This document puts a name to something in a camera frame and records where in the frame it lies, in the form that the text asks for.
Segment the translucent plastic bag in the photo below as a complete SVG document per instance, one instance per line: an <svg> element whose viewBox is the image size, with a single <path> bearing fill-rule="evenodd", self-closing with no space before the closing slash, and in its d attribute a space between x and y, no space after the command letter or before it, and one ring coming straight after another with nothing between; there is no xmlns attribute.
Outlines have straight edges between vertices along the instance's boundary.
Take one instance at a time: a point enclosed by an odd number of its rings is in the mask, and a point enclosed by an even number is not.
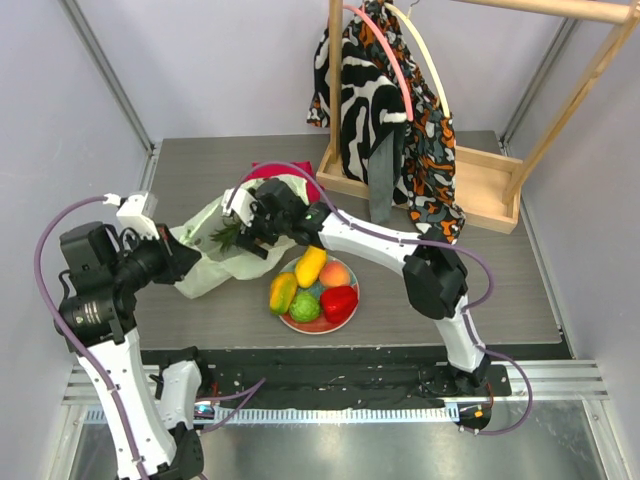
<svg viewBox="0 0 640 480"><path fill-rule="evenodd" d="M183 245L201 253L201 259L192 267L175 288L186 298L195 299L220 286L229 279L252 280L262 277L282 259L296 243L282 236L274 246L266 246L267 259L263 260L236 246L222 251L222 243L212 236L233 220L223 215L224 196L219 196L183 225L172 227L171 234Z"/></svg>

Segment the fake orange green mango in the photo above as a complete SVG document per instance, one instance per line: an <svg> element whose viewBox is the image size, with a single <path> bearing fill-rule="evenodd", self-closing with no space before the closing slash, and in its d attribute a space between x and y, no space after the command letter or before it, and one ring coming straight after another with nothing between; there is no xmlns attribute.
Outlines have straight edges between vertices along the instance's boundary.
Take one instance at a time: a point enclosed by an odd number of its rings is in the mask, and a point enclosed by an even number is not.
<svg viewBox="0 0 640 480"><path fill-rule="evenodd" d="M278 274L270 286L270 311L275 315L287 313L297 291L298 282L292 272L282 272Z"/></svg>

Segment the fake yellow fruit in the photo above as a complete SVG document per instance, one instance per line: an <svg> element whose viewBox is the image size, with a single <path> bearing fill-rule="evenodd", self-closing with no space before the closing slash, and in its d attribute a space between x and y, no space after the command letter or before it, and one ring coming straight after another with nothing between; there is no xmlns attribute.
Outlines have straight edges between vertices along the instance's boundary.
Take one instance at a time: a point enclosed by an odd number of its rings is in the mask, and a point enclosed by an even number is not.
<svg viewBox="0 0 640 480"><path fill-rule="evenodd" d="M318 279L326 262L327 252L324 249L309 246L294 267L298 285L301 288L310 288Z"/></svg>

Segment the fake peach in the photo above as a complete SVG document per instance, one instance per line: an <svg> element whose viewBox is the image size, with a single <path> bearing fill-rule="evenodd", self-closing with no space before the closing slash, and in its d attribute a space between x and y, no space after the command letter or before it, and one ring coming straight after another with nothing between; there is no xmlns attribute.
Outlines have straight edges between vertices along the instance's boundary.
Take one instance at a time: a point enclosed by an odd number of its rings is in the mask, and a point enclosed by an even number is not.
<svg viewBox="0 0 640 480"><path fill-rule="evenodd" d="M331 261L320 272L319 281L325 288L348 286L351 284L351 274L343 263Z"/></svg>

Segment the fake green custard apple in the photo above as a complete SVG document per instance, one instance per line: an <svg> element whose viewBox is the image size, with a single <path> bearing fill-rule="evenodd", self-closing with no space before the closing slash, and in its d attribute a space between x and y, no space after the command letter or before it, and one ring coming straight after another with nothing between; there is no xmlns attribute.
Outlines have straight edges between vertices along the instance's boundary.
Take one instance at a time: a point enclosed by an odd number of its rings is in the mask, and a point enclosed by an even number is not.
<svg viewBox="0 0 640 480"><path fill-rule="evenodd" d="M320 316L321 305L313 294L304 291L294 297L288 313L296 323L310 323Z"/></svg>

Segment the fake red fruit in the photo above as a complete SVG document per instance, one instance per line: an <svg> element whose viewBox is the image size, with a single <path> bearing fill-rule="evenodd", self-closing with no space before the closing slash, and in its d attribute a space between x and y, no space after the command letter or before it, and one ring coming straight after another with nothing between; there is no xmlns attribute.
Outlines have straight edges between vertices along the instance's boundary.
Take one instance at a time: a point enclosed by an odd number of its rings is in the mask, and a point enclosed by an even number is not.
<svg viewBox="0 0 640 480"><path fill-rule="evenodd" d="M356 309L358 294L348 285L329 288L321 294L320 304L329 323L341 324L348 320Z"/></svg>

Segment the fake orange pineapple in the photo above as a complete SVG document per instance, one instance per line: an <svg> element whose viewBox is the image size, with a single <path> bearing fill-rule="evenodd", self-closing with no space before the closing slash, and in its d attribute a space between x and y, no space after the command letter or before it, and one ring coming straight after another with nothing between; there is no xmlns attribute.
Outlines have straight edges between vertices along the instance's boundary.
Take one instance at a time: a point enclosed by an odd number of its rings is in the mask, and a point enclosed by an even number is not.
<svg viewBox="0 0 640 480"><path fill-rule="evenodd" d="M226 253L235 245L241 228L242 224L239 222L224 222L220 229L209 235L209 239L221 253Z"/></svg>

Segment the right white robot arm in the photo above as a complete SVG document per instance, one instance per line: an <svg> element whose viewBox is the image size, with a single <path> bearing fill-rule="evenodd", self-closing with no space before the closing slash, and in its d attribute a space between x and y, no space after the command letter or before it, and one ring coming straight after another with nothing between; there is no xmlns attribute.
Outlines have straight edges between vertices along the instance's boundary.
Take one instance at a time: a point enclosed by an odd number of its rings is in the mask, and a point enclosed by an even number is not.
<svg viewBox="0 0 640 480"><path fill-rule="evenodd" d="M439 231L396 231L362 221L336 208L328 197L306 203L284 181L270 178L256 188L225 192L223 213L241 223L236 244L266 258L281 237L301 246L348 253L398 274L411 307L434 321L444 342L451 380L472 395L488 381L490 358L470 316L466 249Z"/></svg>

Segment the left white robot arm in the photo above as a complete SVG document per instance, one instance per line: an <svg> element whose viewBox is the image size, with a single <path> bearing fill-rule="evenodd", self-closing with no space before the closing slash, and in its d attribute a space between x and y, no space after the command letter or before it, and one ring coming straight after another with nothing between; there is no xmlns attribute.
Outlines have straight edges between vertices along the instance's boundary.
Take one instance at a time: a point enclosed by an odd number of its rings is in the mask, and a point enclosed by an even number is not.
<svg viewBox="0 0 640 480"><path fill-rule="evenodd" d="M107 419L120 479L192 479L204 471L194 407L212 389L211 370L195 347L165 355L156 375L142 362L137 292L183 280L201 257L165 225L158 231L135 238L128 251L113 243L114 226L102 222L60 237L75 293L59 312L82 346L76 353Z"/></svg>

